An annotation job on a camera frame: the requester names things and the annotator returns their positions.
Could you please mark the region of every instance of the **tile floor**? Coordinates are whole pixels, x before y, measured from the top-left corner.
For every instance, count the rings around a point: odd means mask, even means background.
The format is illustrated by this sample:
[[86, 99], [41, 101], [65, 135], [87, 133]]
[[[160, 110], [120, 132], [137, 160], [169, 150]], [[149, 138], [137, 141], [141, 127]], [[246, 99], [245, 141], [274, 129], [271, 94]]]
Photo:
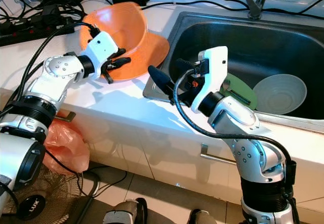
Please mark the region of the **tile floor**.
[[[112, 167], [94, 171], [100, 176], [101, 182], [107, 184], [125, 175], [125, 171]], [[92, 180], [87, 177], [89, 176], [85, 176], [84, 181], [86, 192], [93, 186]], [[124, 181], [110, 187], [95, 199], [81, 224], [102, 223], [105, 213], [112, 206], [126, 199], [138, 197], [143, 197], [147, 201], [148, 224], [187, 223], [191, 210], [196, 208], [207, 210], [218, 224], [238, 224], [244, 219], [239, 205], [128, 173]]]

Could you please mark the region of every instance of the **power strip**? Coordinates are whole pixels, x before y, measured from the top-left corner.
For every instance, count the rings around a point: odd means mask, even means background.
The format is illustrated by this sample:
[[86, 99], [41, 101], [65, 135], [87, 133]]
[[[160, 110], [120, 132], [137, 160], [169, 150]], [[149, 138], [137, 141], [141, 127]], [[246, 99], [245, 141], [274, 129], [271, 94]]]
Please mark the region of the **power strip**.
[[[54, 31], [62, 28], [64, 25], [71, 24], [67, 19], [65, 24], [56, 26], [47, 26], [44, 28], [37, 28], [35, 26], [29, 26], [23, 30], [13, 31], [9, 34], [0, 34], [0, 47], [7, 46], [10, 44], [21, 43], [31, 41], [40, 38], [46, 38]], [[65, 29], [59, 32], [57, 35], [74, 33], [74, 28]]]

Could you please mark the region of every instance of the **green plate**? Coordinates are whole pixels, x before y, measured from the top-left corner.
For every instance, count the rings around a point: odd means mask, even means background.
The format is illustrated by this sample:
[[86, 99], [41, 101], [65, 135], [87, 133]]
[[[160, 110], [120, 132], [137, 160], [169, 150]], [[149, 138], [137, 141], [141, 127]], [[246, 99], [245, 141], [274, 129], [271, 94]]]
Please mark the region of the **green plate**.
[[[230, 73], [227, 74], [225, 80], [230, 81], [229, 88], [225, 91], [224, 88], [221, 87], [220, 93], [223, 94], [224, 96], [232, 96], [243, 105], [249, 107], [252, 110], [255, 110], [255, 108], [257, 107], [257, 96], [254, 93], [254, 91], [245, 82], [243, 82], [241, 79], [239, 79], [238, 77]], [[248, 105], [246, 102], [244, 102], [242, 99], [237, 97], [235, 94], [231, 93], [230, 90], [233, 90], [243, 98], [250, 100], [251, 103]]]

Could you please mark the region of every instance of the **white bowl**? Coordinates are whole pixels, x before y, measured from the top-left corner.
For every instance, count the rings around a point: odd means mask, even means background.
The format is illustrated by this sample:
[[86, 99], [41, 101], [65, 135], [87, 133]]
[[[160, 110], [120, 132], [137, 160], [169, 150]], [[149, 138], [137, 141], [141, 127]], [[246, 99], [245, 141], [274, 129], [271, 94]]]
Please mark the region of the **white bowl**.
[[277, 74], [255, 85], [257, 110], [271, 114], [287, 114], [297, 109], [305, 100], [307, 87], [298, 77]]

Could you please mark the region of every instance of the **fan grille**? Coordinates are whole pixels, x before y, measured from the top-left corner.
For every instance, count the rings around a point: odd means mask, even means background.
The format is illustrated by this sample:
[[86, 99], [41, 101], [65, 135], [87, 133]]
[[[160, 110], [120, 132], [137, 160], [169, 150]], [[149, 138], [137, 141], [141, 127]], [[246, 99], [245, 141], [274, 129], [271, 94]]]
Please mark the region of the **fan grille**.
[[[42, 195], [46, 200], [45, 208], [32, 220], [19, 220], [15, 216], [2, 216], [0, 220], [2, 224], [54, 224], [64, 223], [66, 217], [72, 213], [80, 197], [80, 190], [77, 187], [75, 176], [65, 176], [52, 172], [43, 165], [35, 183], [16, 191], [15, 195], [19, 203], [32, 195]], [[16, 213], [16, 207], [11, 199], [5, 206], [3, 213]]]

